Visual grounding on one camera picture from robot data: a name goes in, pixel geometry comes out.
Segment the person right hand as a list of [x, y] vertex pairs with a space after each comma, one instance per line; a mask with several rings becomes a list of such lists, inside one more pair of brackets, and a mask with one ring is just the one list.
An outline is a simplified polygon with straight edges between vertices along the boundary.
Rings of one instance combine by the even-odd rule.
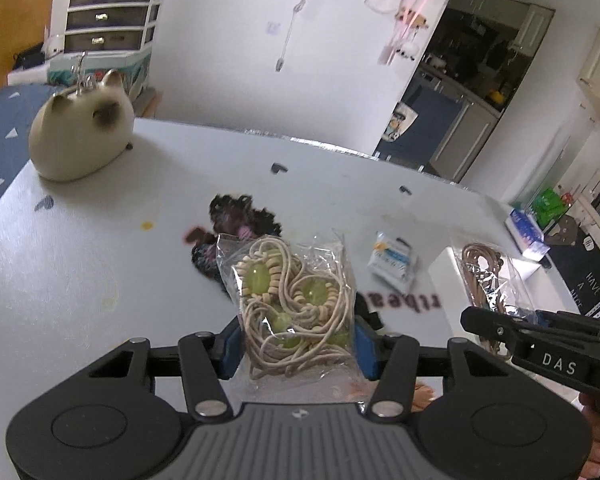
[[580, 479], [598, 479], [600, 478], [600, 396], [580, 392], [579, 402], [582, 405], [581, 413], [591, 426], [593, 438], [588, 460], [580, 472]]

